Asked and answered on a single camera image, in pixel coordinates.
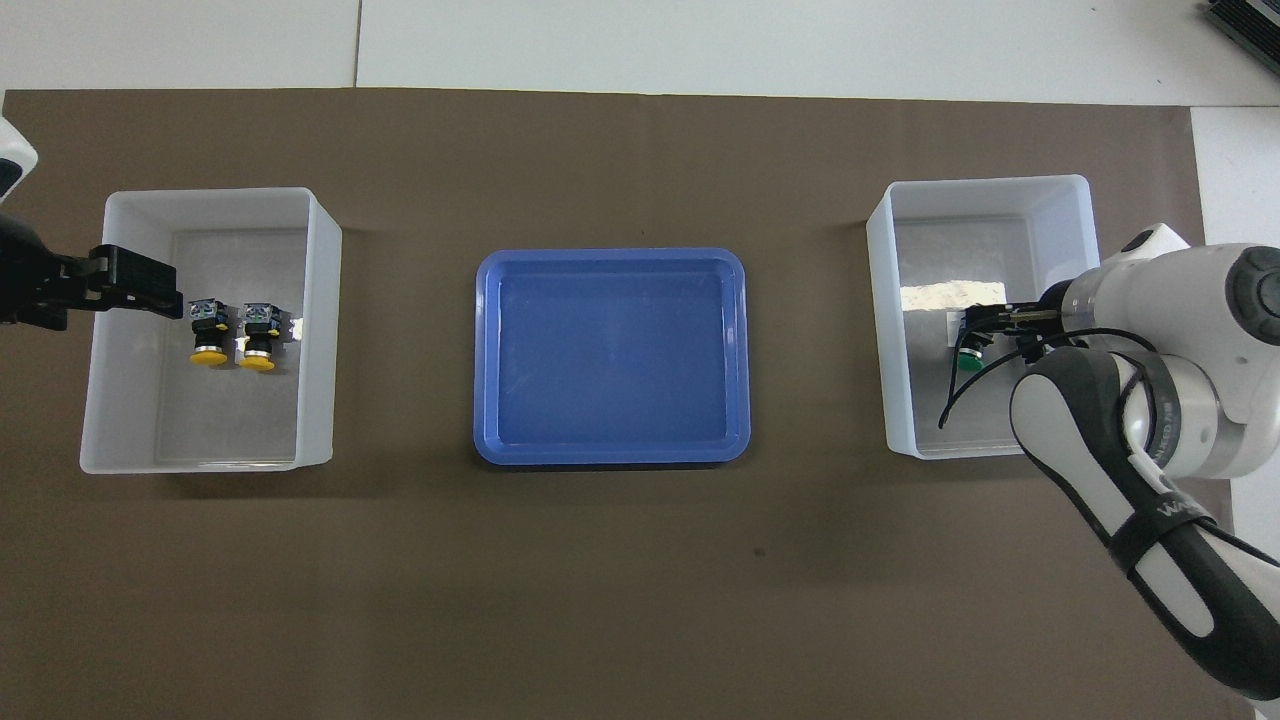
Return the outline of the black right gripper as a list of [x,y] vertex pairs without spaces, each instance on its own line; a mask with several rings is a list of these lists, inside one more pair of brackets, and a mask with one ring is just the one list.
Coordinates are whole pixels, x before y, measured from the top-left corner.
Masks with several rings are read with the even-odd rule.
[[957,329],[960,348],[989,347],[1000,334],[1053,336],[1062,332],[1059,304],[1028,302],[1010,305],[972,305],[965,323]]

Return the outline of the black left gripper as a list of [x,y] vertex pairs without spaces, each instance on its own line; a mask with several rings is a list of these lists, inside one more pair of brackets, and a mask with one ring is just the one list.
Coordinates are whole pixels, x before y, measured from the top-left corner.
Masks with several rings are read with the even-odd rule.
[[[105,243],[90,258],[50,251],[35,229],[1,214],[1,320],[46,331],[65,331],[70,310],[113,309],[152,313],[179,320],[186,301],[173,265]],[[97,297],[88,297],[88,273]]]

